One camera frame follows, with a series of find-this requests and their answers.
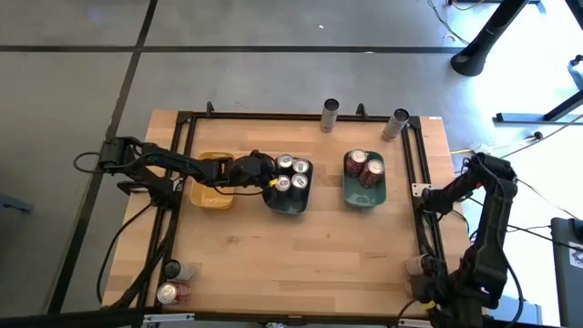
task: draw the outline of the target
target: black cable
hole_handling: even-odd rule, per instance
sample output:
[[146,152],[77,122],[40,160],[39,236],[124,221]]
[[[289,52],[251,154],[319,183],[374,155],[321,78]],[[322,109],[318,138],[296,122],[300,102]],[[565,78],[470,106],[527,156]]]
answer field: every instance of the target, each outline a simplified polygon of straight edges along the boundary
[[470,223],[467,221],[464,214],[460,213],[457,210],[452,210],[452,212],[457,214],[465,222],[465,233],[469,235],[470,234]]
[[506,232],[530,231],[530,230],[533,230],[533,229],[543,229],[543,228],[550,228],[550,226],[549,225],[546,225],[546,226],[536,226],[536,227],[529,227],[529,228],[520,228],[520,229],[514,229],[512,231],[506,230]]
[[409,302],[407,302],[407,304],[404,305],[403,309],[401,309],[401,311],[399,311],[399,314],[397,314],[397,325],[395,326],[396,328],[399,328],[399,325],[401,325],[401,318],[403,318],[403,314],[405,311],[407,311],[407,309],[413,305],[414,302],[417,302],[416,300],[411,300]]
[[429,220],[429,217],[428,216],[424,215],[424,218],[425,218],[425,222],[427,222],[427,225],[431,227],[431,226],[436,225],[441,219],[443,219],[444,218],[444,214],[440,214],[439,215],[439,218],[435,219],[435,222],[433,222],[433,223]]
[[474,238],[476,237],[476,235],[477,235],[477,231],[472,232],[472,234],[470,235],[470,241],[473,241]]
[[439,14],[439,11],[437,11],[437,7],[435,6],[433,0],[427,0],[427,4],[431,7],[431,9],[434,10],[435,16],[441,22],[441,24],[443,24],[445,26],[445,28],[447,28],[449,33],[451,33],[452,35],[457,37],[464,45],[470,44],[469,42],[465,41],[461,36],[459,36],[456,32],[454,32],[452,27],[449,24],[447,24],[447,22],[441,17],[441,15]]
[[125,228],[127,228],[131,224],[131,222],[136,220],[140,215],[144,214],[144,212],[146,210],[148,210],[152,205],[153,205],[153,203],[150,202],[150,204],[146,205],[146,207],[141,209],[138,213],[136,213],[133,217],[131,217],[128,221],[126,221],[126,223],[124,223],[124,225],[122,225],[121,228],[119,228],[118,232],[116,233],[116,235],[113,237],[113,240],[109,244],[109,248],[107,249],[106,257],[105,257],[105,259],[103,259],[103,263],[101,264],[101,269],[99,269],[99,275],[97,276],[97,299],[99,300],[99,303],[103,302],[103,299],[101,298],[101,279],[103,278],[103,272],[106,269],[107,259],[109,259],[109,255],[111,254],[111,250],[113,249],[113,245],[116,243],[116,240],[118,239],[121,232]]
[[251,193],[242,193],[242,192],[232,192],[232,193],[225,193],[222,192],[220,190],[217,189],[217,187],[212,187],[213,189],[215,189],[215,191],[217,191],[219,194],[221,195],[225,195],[225,196],[257,196],[257,195],[261,195],[263,193],[262,191],[258,191],[258,192],[251,192]]
[[530,147],[532,147],[532,146],[538,145],[538,144],[539,144],[541,141],[543,141],[543,140],[547,140],[547,139],[548,139],[548,138],[550,138],[551,136],[554,136],[554,135],[555,135],[555,134],[557,134],[559,131],[561,131],[563,128],[566,128],[566,127],[568,127],[568,126],[571,126],[573,123],[575,123],[575,121],[579,120],[580,118],[583,118],[583,114],[581,114],[581,115],[577,116],[576,118],[574,118],[573,120],[571,120],[570,122],[568,122],[567,124],[565,124],[564,126],[562,126],[562,127],[558,128],[558,129],[556,129],[555,131],[553,131],[553,133],[549,134],[548,136],[546,136],[546,137],[544,137],[544,138],[542,138],[542,139],[540,139],[540,140],[537,140],[536,142],[529,143],[528,145],[524,146],[523,148],[520,148],[520,149],[514,150],[514,151],[512,151],[512,152],[509,152],[509,153],[507,153],[506,155],[504,155],[504,156],[501,156],[500,158],[501,158],[501,159],[505,159],[505,158],[507,158],[507,157],[508,157],[508,156],[510,156],[510,155],[514,155],[514,154],[518,153],[519,151],[522,151],[522,150],[524,150],[524,149],[527,149],[527,148],[530,148]]
[[83,172],[83,173],[91,173],[91,174],[98,174],[98,173],[103,173],[103,172],[101,172],[101,171],[98,171],[98,170],[92,170],[92,169],[83,169],[83,168],[81,168],[81,167],[79,167],[79,166],[77,165],[77,161],[78,161],[79,159],[81,159],[82,157],[84,157],[84,156],[87,156],[87,155],[95,155],[95,156],[100,156],[101,154],[99,154],[99,153],[98,153],[98,152],[96,152],[96,151],[86,151],[86,152],[80,153],[79,155],[77,155],[77,156],[75,157],[75,159],[73,159],[73,167],[74,167],[76,170],[78,170],[78,171],[81,171],[81,172]]
[[471,201],[473,201],[474,203],[476,203],[476,204],[478,204],[480,206],[484,206],[484,204],[482,202],[480,202],[478,200],[475,200],[472,197],[467,197],[466,200],[471,200]]
[[[506,191],[504,190],[504,186],[502,186],[502,182],[500,182],[500,179],[498,178],[498,176],[496,174],[492,173],[492,171],[489,168],[487,168],[484,165],[484,163],[482,163],[482,161],[480,160],[479,157],[476,157],[476,158],[477,158],[477,163],[482,167],[482,169],[484,169],[484,171],[495,180],[496,186],[495,186],[494,190],[496,191],[496,188],[500,188],[500,191],[502,192],[502,199],[505,200],[506,199]],[[506,206],[506,203],[502,201],[501,208],[500,208],[501,212],[504,212],[505,206]],[[504,247],[502,246],[502,241],[500,240],[500,231],[501,231],[500,221],[498,222],[498,226],[496,228],[497,228],[496,244],[498,245],[498,248],[500,249],[500,254],[502,254],[502,259],[504,260],[505,265],[508,267],[508,270],[510,271],[510,275],[512,275],[512,279],[514,280],[514,283],[517,286],[517,291],[518,291],[518,310],[517,310],[517,313],[515,314],[512,321],[510,321],[510,323],[508,323],[508,325],[506,326],[506,328],[510,328],[518,321],[518,319],[520,319],[520,316],[522,315],[522,311],[524,308],[524,296],[522,293],[522,287],[520,286],[520,282],[518,281],[517,274],[514,272],[514,269],[512,269],[512,265],[510,265],[510,261],[508,260],[506,254],[504,253]]]
[[533,186],[529,185],[528,183],[524,182],[524,181],[523,181],[523,180],[521,180],[521,179],[517,179],[517,180],[518,180],[518,182],[520,182],[520,183],[524,184],[525,186],[529,187],[531,190],[533,190],[533,191],[534,191],[534,192],[535,192],[535,193],[538,195],[538,197],[540,197],[541,199],[545,200],[547,203],[549,203],[549,204],[553,205],[553,206],[554,206],[556,209],[558,209],[558,210],[562,210],[562,211],[564,211],[566,214],[570,215],[572,218],[578,219],[578,218],[577,218],[575,215],[573,215],[573,213],[569,212],[568,210],[565,210],[565,209],[563,209],[562,207],[560,207],[560,206],[558,206],[558,205],[555,205],[553,202],[551,202],[550,200],[548,200],[548,199],[547,199],[545,196],[543,196],[543,195],[540,193],[540,191],[538,191],[538,190],[537,190],[535,187],[533,187]]
[[510,225],[510,224],[508,224],[508,227],[510,227],[510,228],[514,228],[514,229],[516,229],[516,230],[520,230],[520,231],[528,232],[528,233],[530,233],[530,234],[532,234],[532,235],[535,235],[535,236],[537,236],[537,237],[539,237],[539,238],[542,238],[542,239],[544,239],[544,240],[550,241],[550,242],[552,242],[552,243],[554,243],[554,244],[556,244],[556,245],[559,245],[559,246],[567,247],[567,248],[569,248],[569,249],[571,249],[571,250],[575,250],[575,251],[583,251],[583,249],[581,249],[580,247],[574,247],[574,246],[568,245],[568,244],[566,244],[566,243],[564,243],[564,242],[560,242],[560,241],[553,241],[553,240],[552,240],[552,239],[550,239],[549,237],[543,236],[543,235],[541,235],[541,234],[538,234],[538,233],[536,233],[536,232],[530,231],[530,230],[528,230],[528,229],[524,229],[524,228],[516,227],[516,226]]

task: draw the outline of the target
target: silver can lid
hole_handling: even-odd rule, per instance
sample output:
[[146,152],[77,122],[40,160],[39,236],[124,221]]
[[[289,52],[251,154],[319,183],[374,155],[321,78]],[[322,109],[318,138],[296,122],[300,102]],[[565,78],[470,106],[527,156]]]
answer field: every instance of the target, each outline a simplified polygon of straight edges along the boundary
[[355,149],[350,153],[350,158],[357,163],[364,163],[366,161],[366,152],[362,149]]
[[383,165],[382,161],[380,161],[378,159],[371,159],[367,165],[368,165],[368,170],[371,171],[371,173],[381,174],[384,171],[384,165]]
[[301,173],[296,173],[291,177],[291,184],[297,189],[305,189],[308,186],[308,177]]
[[288,154],[282,154],[277,158],[277,165],[280,166],[280,168],[290,168],[293,164],[293,157],[288,155]]
[[174,285],[174,283],[165,282],[158,289],[157,293],[158,301],[160,301],[162,304],[170,304],[176,301],[176,296],[178,295],[178,293],[179,290]]
[[308,171],[308,168],[308,162],[303,159],[296,159],[296,161],[293,162],[293,170],[298,173],[305,173]]
[[279,176],[277,178],[277,183],[275,184],[275,189],[279,191],[287,191],[290,186],[291,182],[288,176]]

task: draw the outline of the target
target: gray concrete floor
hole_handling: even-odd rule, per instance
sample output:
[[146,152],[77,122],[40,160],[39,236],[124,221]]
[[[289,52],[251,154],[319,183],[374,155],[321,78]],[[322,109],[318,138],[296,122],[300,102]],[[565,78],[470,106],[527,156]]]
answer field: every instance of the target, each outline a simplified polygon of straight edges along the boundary
[[[459,12],[445,0],[434,1],[468,40],[496,10],[484,4]],[[202,110],[211,100],[224,111],[317,112],[328,97],[339,99],[342,113],[353,113],[363,102],[373,114],[407,108],[415,115],[441,116],[451,149],[504,143],[537,129],[548,133],[556,127],[495,127],[491,120],[499,111],[547,112],[577,90],[566,64],[582,53],[582,33],[563,2],[544,1],[544,6],[546,15],[529,5],[495,46],[484,73],[472,78],[451,69],[451,55],[143,54],[118,134],[143,138],[154,109]],[[133,46],[147,7],[145,0],[2,0],[0,45]],[[159,1],[146,43],[462,46],[446,34],[425,0],[168,0]],[[129,58],[0,53],[0,193],[36,206],[30,215],[1,212],[0,289],[12,296],[0,300],[0,316],[45,309],[88,179],[73,170],[72,158],[97,150]],[[568,192],[578,180],[571,150],[583,131],[567,131],[512,160],[527,182],[583,215]],[[454,163],[461,158],[454,157]],[[127,202],[116,182],[104,178],[64,311],[98,307],[97,270]],[[520,190],[511,218],[516,225],[565,217]],[[465,204],[465,211],[475,227],[479,209]],[[535,251],[525,252],[526,246]],[[520,232],[506,242],[525,297],[543,305],[545,323],[558,324],[551,249]],[[506,294],[516,296],[511,281]]]

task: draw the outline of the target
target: soda can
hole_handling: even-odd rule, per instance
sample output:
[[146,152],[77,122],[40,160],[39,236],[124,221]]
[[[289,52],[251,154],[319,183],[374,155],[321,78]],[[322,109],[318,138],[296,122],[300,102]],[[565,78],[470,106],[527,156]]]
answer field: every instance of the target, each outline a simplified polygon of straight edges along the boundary
[[190,288],[184,282],[164,282],[158,288],[156,297],[164,305],[186,302],[190,296]]
[[310,165],[304,159],[296,159],[293,162],[293,170],[296,173],[305,173],[308,171],[309,168],[310,168]]
[[288,176],[280,175],[277,178],[277,183],[275,184],[275,189],[279,192],[286,192],[290,189],[292,185],[290,178]]
[[277,167],[280,173],[288,173],[292,170],[293,157],[288,154],[281,154],[277,158]]
[[396,138],[399,133],[401,133],[401,129],[403,129],[404,125],[407,124],[408,120],[409,113],[402,108],[397,109],[384,126],[383,140],[390,141]]
[[292,197],[295,200],[300,200],[302,198],[302,193],[308,187],[308,177],[304,174],[296,173],[291,177]]
[[428,254],[414,256],[404,262],[404,272],[408,276],[425,274],[425,266],[428,260]]
[[336,125],[336,117],[338,116],[339,106],[340,104],[336,99],[330,98],[324,101],[322,119],[320,120],[320,130],[322,132],[332,132],[334,125]]
[[192,279],[194,271],[181,261],[170,260],[164,264],[162,274],[169,281],[187,282]]
[[383,176],[383,172],[384,165],[382,161],[371,159],[364,166],[361,175],[358,177],[358,182],[364,188],[371,188]]
[[346,175],[351,178],[357,178],[363,171],[367,157],[368,154],[362,149],[351,150],[344,164],[346,167]]

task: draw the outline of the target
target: red soda can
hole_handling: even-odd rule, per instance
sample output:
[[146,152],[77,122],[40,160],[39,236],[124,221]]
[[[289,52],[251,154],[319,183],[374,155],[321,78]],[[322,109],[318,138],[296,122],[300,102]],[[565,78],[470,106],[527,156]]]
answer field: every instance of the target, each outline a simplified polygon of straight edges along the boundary
[[384,165],[382,161],[371,159],[364,166],[361,175],[358,177],[358,182],[364,188],[371,188],[383,176],[383,172]]
[[368,155],[362,149],[354,149],[348,154],[348,159],[344,166],[346,167],[346,175],[351,178],[358,177],[363,171],[364,164]]
[[164,305],[186,302],[190,296],[190,288],[183,282],[164,282],[156,293],[158,301]]

